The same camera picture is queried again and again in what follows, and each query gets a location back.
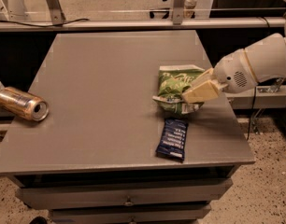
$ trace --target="robotic arm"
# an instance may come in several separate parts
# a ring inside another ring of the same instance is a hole
[[[182,98],[187,103],[205,102],[217,98],[221,91],[243,92],[276,77],[286,77],[286,37],[280,34],[223,57],[196,79]]]

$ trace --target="blue snack bag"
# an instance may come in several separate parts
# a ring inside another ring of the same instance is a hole
[[[187,122],[180,119],[165,119],[161,141],[156,152],[184,161],[187,130]]]

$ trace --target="desk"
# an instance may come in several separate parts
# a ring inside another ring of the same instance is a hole
[[[156,156],[159,66],[188,63],[210,67],[195,31],[57,35],[30,89],[50,114],[15,118],[0,175],[56,223],[202,218],[254,158],[224,95],[189,116],[184,162]]]

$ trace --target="speckled floor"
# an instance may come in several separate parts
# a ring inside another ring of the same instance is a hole
[[[248,120],[238,121],[247,136]],[[234,185],[211,202],[211,212],[199,224],[286,224],[286,135],[270,117],[259,119],[258,127],[262,134],[251,133],[249,139],[256,163],[236,171]],[[0,177],[0,224],[28,224],[34,217],[48,216],[15,198],[15,189]]]

